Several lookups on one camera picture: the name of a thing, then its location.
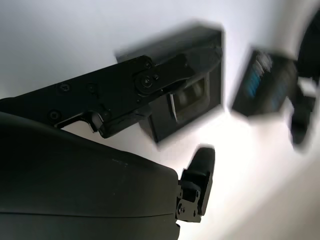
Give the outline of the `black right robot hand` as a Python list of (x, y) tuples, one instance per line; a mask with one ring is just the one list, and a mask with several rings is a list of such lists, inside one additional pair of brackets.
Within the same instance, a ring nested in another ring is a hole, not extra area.
[(216, 47), (161, 64), (146, 55), (0, 101), (3, 240), (176, 240), (177, 221), (206, 212), (215, 150), (172, 168), (82, 138), (83, 121), (109, 138), (151, 115), (150, 103), (219, 65)]

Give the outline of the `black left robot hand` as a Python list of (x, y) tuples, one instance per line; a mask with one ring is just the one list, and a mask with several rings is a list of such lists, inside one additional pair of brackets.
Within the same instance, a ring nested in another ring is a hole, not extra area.
[[(295, 63), (298, 78), (307, 78), (320, 88), (320, 12), (317, 11), (304, 33)], [(290, 123), (292, 145), (305, 146), (312, 125), (313, 111), (320, 102), (320, 96), (305, 95), (300, 86), (296, 87), (291, 99), (293, 114)]]

